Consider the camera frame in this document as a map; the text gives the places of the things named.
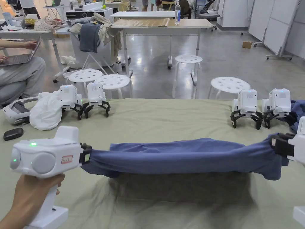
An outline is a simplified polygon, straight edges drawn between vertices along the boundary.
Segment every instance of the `finger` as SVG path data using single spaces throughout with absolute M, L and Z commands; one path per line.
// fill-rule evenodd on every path
M 59 174 L 59 175 L 44 179 L 44 182 L 46 182 L 46 185 L 49 188 L 52 188 L 53 186 L 58 185 L 59 183 L 61 183 L 64 179 L 65 179 L 65 175 L 64 174 Z

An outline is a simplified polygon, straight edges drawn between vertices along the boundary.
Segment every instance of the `red label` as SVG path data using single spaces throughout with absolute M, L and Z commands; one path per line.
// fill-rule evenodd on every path
M 73 155 L 63 156 L 61 159 L 62 164 L 67 164 L 72 162 Z

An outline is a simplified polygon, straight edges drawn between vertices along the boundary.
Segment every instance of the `black case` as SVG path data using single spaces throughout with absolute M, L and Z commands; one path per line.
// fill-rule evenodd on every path
M 19 138 L 23 135 L 23 133 L 24 133 L 24 131 L 22 128 L 11 129 L 4 133 L 3 139 L 5 141 L 8 141 L 8 140 L 12 140 L 15 138 Z

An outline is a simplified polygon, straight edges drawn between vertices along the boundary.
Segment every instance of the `stool with holes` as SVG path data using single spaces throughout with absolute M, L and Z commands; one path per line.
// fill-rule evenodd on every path
M 175 98 L 175 94 L 176 94 L 176 84 L 177 84 L 179 64 L 180 63 L 195 64 L 194 77 L 192 75 L 192 71 L 191 71 L 191 77 L 192 77 L 194 86 L 197 86 L 197 80 L 201 79 L 201 77 L 197 77 L 197 75 L 198 75 L 198 69 L 201 68 L 200 62 L 202 61 L 201 57 L 195 56 L 195 55 L 189 55 L 189 54 L 177 56 L 175 59 L 176 59 L 177 63 L 176 63 L 175 79 L 174 79 L 173 92 L 172 92 L 173 98 Z M 197 87 L 196 87 L 196 92 L 195 92 L 195 98 L 198 98 Z
M 112 99 L 111 92 L 116 90 L 119 93 L 119 99 L 122 99 L 123 95 L 121 88 L 126 87 L 127 85 L 129 85 L 129 96 L 130 98 L 133 98 L 132 81 L 129 77 L 125 75 L 118 75 L 118 74 L 103 75 L 94 82 L 103 84 L 103 89 L 106 92 L 107 99 Z
M 218 99 L 220 92 L 228 92 L 232 94 L 238 94 L 242 89 L 250 90 L 250 85 L 238 78 L 234 77 L 218 77 L 211 81 L 211 86 L 209 89 L 208 99 L 210 98 L 212 87 L 217 89 L 215 99 Z
M 83 98 L 87 98 L 87 83 L 93 82 L 96 79 L 103 76 L 103 73 L 99 70 L 95 69 L 81 69 L 73 71 L 69 77 L 67 78 L 67 85 L 68 80 L 74 83 L 83 83 L 84 84 L 84 90 L 85 90 L 85 96 Z

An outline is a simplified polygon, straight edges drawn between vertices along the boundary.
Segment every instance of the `person's hand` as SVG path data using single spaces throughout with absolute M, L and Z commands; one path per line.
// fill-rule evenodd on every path
M 28 42 L 24 42 L 24 48 L 25 49 L 35 49 L 37 46 L 38 41 L 28 41 Z
M 6 56 L 2 56 L 2 55 L 0 55 L 0 64 L 2 64 L 2 63 L 4 63 L 4 62 L 6 62 L 7 61 L 7 57 Z
M 11 211 L 16 217 L 22 217 L 24 225 L 30 223 L 36 216 L 50 190 L 64 180 L 65 175 L 60 174 L 46 179 L 38 179 L 34 176 L 21 175 L 16 188 Z

